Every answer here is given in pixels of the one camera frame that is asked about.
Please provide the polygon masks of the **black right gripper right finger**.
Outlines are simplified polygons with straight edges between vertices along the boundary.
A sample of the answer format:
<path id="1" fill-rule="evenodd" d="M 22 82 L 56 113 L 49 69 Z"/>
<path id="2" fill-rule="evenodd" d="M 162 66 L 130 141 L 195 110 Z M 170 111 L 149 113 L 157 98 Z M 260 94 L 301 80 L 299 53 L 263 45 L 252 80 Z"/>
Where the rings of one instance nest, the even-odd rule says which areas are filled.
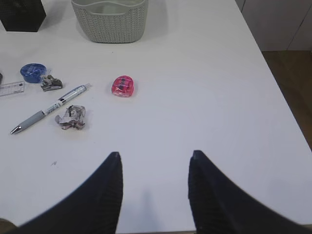
<path id="1" fill-rule="evenodd" d="M 188 199 L 198 234 L 310 234 L 254 199 L 200 150 L 190 159 Z"/>

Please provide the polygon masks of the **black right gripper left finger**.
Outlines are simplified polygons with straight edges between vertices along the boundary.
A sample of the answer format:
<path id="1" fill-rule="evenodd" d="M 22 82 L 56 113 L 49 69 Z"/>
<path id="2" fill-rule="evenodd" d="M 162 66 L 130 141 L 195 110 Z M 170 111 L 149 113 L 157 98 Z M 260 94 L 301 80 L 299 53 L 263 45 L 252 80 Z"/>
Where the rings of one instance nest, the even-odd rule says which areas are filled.
<path id="1" fill-rule="evenodd" d="M 121 157 L 118 152 L 112 152 L 93 174 L 64 200 L 10 233 L 114 234 L 122 199 Z"/>

